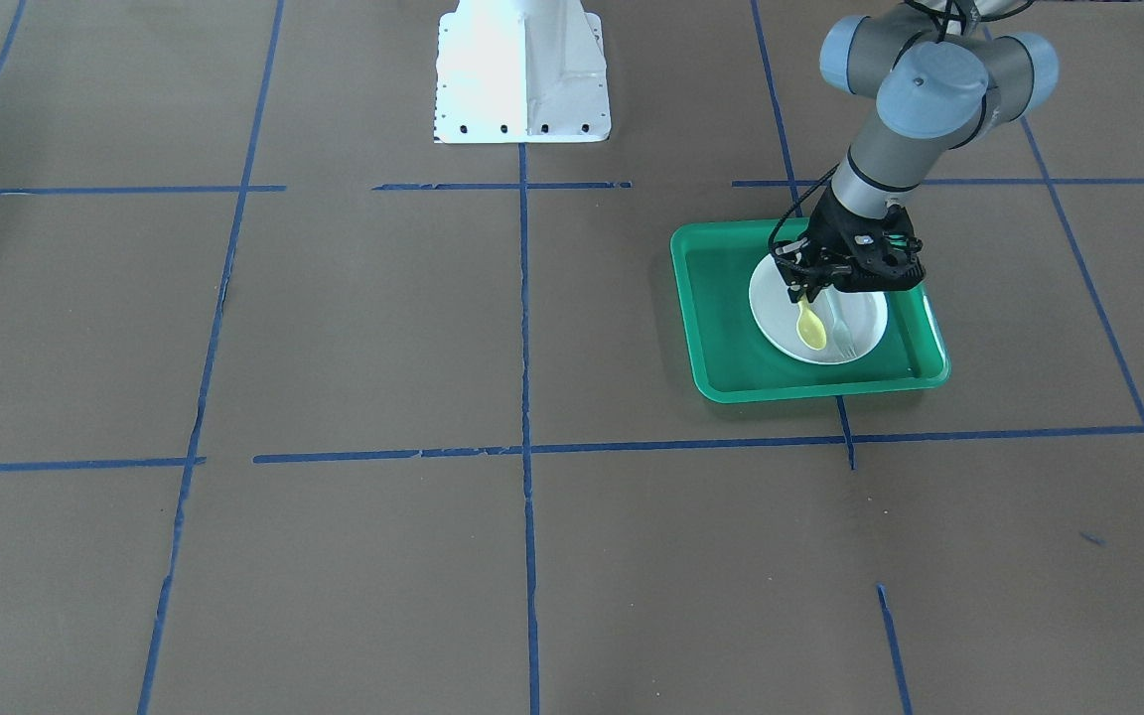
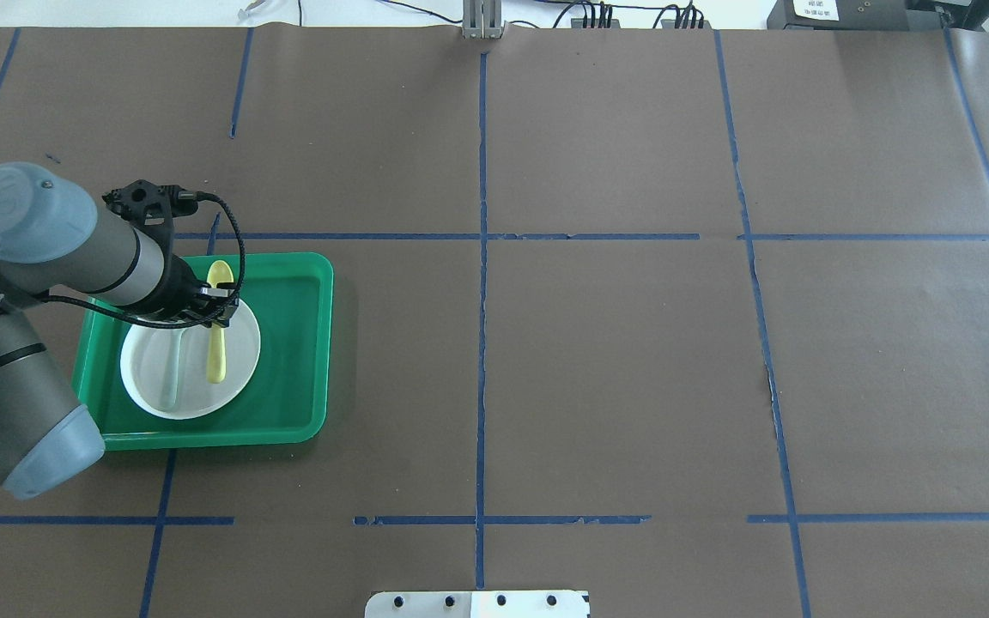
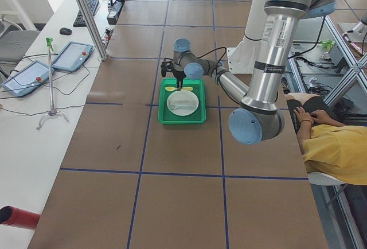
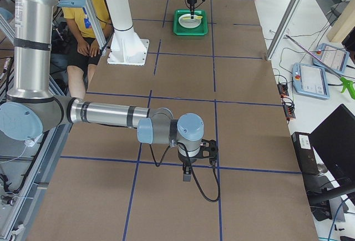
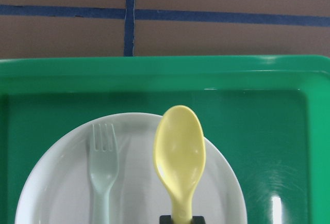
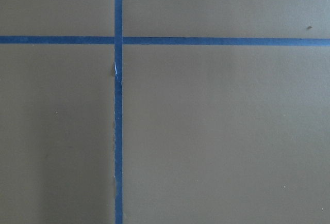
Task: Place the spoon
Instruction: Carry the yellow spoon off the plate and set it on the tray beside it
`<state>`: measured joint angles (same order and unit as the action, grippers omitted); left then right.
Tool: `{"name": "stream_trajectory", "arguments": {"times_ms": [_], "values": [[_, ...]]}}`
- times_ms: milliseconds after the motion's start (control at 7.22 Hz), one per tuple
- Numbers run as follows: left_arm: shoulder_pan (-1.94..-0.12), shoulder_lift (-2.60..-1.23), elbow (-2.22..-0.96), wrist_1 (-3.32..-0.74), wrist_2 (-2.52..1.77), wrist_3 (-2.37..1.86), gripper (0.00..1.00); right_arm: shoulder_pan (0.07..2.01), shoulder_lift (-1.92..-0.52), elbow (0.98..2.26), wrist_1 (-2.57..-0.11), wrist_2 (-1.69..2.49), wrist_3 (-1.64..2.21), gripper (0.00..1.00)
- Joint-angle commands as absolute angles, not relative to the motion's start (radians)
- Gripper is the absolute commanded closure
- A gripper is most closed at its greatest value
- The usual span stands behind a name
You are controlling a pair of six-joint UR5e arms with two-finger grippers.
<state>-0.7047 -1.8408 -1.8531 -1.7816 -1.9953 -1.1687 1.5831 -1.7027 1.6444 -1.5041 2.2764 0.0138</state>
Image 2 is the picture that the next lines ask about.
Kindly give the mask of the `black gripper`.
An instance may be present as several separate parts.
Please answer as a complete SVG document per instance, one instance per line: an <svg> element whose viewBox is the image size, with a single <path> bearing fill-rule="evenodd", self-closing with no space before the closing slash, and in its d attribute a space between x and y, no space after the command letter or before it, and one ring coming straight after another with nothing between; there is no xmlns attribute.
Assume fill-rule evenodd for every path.
<svg viewBox="0 0 989 618"><path fill-rule="evenodd" d="M190 322L190 327L230 325L231 309L217 309L215 304L232 296L230 287L205 287L192 268L175 254L165 263L160 284L150 294L152 322Z"/></svg>

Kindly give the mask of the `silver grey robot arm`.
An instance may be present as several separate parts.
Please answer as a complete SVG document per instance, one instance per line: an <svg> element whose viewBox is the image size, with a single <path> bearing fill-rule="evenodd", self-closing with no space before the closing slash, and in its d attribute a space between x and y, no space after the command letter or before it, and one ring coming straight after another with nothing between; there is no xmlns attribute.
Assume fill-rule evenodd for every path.
<svg viewBox="0 0 989 618"><path fill-rule="evenodd" d="M105 439L27 320L78 306L157 330L227 327L242 279L208 284L173 250L175 219L213 193L146 180L93 199L32 163L0 164L0 488L57 488L103 457Z"/></svg>

